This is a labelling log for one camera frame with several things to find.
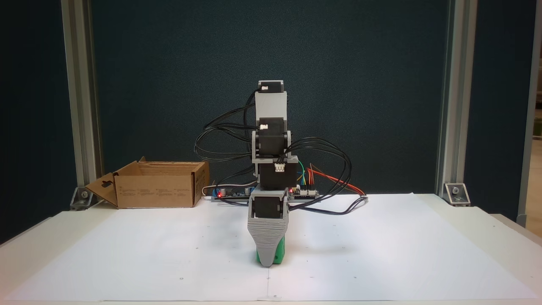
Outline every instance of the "black cable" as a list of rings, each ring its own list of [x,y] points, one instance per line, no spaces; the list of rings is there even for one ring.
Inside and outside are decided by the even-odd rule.
[[[315,142],[315,141],[303,142],[303,141],[307,141],[307,140],[310,140],[310,139],[317,139],[319,141],[323,141],[324,143]],[[332,148],[332,149],[334,149],[336,151],[331,151],[331,150],[318,148],[318,147],[310,147],[310,146],[303,147],[303,145],[306,145],[306,144],[318,144],[318,145],[322,145],[324,147]],[[286,156],[287,153],[289,153],[291,151],[294,151],[294,150],[300,150],[300,149],[314,149],[314,150],[324,151],[324,152],[329,153],[329,154],[337,155],[337,156],[339,156],[339,157],[341,157],[343,159],[343,161],[345,163],[345,166],[343,167],[343,171],[341,172],[341,175],[339,176],[339,179],[337,179],[334,186],[332,187],[331,192],[329,192],[328,194],[323,195],[323,196],[321,196],[319,198],[311,200],[309,202],[294,205],[294,206],[289,206],[290,211],[294,211],[296,209],[305,208],[307,206],[314,205],[314,204],[316,204],[318,202],[321,202],[322,200],[331,198],[331,197],[335,196],[336,194],[340,193],[343,189],[345,189],[348,186],[348,183],[350,182],[350,178],[351,178],[351,173],[352,173],[352,163],[350,161],[350,158],[347,156],[347,154],[344,153],[342,150],[340,150],[335,144],[333,144],[333,143],[331,143],[331,142],[329,142],[329,141],[327,141],[325,139],[319,138],[319,137],[308,137],[308,138],[303,138],[303,139],[300,139],[300,140],[297,140],[297,141],[293,142],[285,150],[284,154],[279,157],[279,160],[283,160],[283,158]],[[348,168],[348,172],[347,172],[347,175],[345,176],[345,178],[343,178],[346,167]]]
[[[250,105],[250,104],[256,105],[256,92],[258,91],[260,91],[259,88],[252,92],[252,94],[248,97],[247,102],[245,103],[245,106]],[[243,110],[243,125],[247,125],[247,111],[248,111],[248,108]],[[250,137],[248,130],[244,131],[244,136],[247,138]],[[247,144],[247,151],[249,153],[252,151],[251,143]]]
[[[368,200],[369,198],[367,196],[360,196],[359,198],[356,198],[356,200],[346,210],[342,212],[335,212],[335,211],[329,211],[326,209],[310,208],[310,207],[304,207],[301,209],[304,211],[327,214],[327,215],[346,215],[353,212],[361,202],[365,201],[363,205],[367,204]]]
[[[254,103],[251,103],[251,101],[254,99],[255,97],[255,94],[257,91],[259,91],[260,89],[256,89],[252,92],[252,94],[249,96],[249,98],[247,99],[247,102],[245,103],[245,106],[243,107],[240,107],[240,108],[236,108],[236,109],[233,109],[233,110],[230,110],[230,111],[227,111],[223,114],[221,114],[220,116],[214,118],[213,120],[211,120],[209,123],[207,123],[204,127],[203,127],[203,131],[202,133],[196,138],[196,142],[194,143],[194,153],[201,159],[205,160],[205,161],[208,161],[208,162],[229,162],[229,161],[233,161],[233,160],[237,160],[237,159],[241,159],[241,158],[245,158],[245,157],[250,157],[251,156],[251,138],[249,136],[249,131],[250,130],[255,130],[257,129],[258,127],[256,126],[249,126],[246,124],[246,113],[247,113],[247,110],[251,107],[253,107],[255,104]],[[240,111],[243,111],[243,121],[245,122],[244,124],[237,124],[237,123],[220,123],[221,121],[227,119],[228,117],[240,112]],[[240,135],[240,134],[237,134],[235,133],[232,129],[238,129],[238,130],[243,130],[244,131],[244,136],[243,135]],[[247,143],[247,152],[214,152],[214,151],[209,151],[209,150],[205,150],[205,149],[202,149],[199,145],[201,143],[201,141],[204,139],[205,136],[207,136],[209,133],[213,132],[213,131],[220,131],[220,132],[223,132],[227,135],[229,135],[230,137],[233,137],[237,140],[240,140],[240,141],[243,141],[243,142],[246,142]],[[207,154],[212,154],[212,155],[235,155],[235,156],[232,156],[232,157],[226,157],[226,158],[215,158],[215,157],[208,157],[208,156],[204,156],[202,155],[201,153],[207,153]]]

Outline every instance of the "cardboard box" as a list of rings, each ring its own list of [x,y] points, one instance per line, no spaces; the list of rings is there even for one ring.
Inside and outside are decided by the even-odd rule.
[[[147,162],[145,157],[87,185],[117,208],[193,207],[209,185],[206,162]]]

